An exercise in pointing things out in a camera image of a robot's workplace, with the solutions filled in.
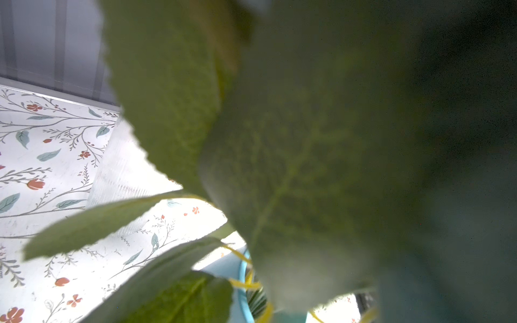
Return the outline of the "blue hydrangea flower stem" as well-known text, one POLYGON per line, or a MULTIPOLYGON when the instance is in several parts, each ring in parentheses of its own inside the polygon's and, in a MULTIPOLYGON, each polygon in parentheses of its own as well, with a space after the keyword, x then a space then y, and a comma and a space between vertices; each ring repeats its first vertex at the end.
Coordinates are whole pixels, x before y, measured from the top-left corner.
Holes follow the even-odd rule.
POLYGON ((516 321, 515 1, 100 1, 149 160, 276 308, 516 321))

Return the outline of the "teal ceramic vase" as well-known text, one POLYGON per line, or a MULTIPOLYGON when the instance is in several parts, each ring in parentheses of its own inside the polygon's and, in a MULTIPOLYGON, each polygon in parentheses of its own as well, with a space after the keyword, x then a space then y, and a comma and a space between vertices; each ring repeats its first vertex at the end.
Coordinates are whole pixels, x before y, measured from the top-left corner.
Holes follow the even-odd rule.
MULTIPOLYGON (((246 248, 238 250, 241 256, 220 248, 199 261, 194 269, 216 277, 237 282, 232 294, 230 322, 258 322, 267 313, 268 299, 262 289, 246 289, 245 285, 258 283, 253 266, 244 261, 249 259, 246 248)), ((363 322, 362 317, 374 306, 369 294, 348 294, 336 297, 325 305, 307 313, 287 313, 273 310, 272 322, 363 322)))

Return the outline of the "white rose stem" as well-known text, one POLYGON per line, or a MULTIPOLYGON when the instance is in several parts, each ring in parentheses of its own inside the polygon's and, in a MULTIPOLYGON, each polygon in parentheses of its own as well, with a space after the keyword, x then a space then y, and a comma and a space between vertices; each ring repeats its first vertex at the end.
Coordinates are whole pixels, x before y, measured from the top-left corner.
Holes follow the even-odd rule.
POLYGON ((113 231, 113 217, 98 222, 83 209, 85 234, 59 226, 45 238, 34 236, 22 257, 38 270, 34 304, 24 305, 24 322, 81 322, 130 277, 179 244, 202 238, 227 222, 223 213, 199 199, 148 203, 138 218, 113 231))

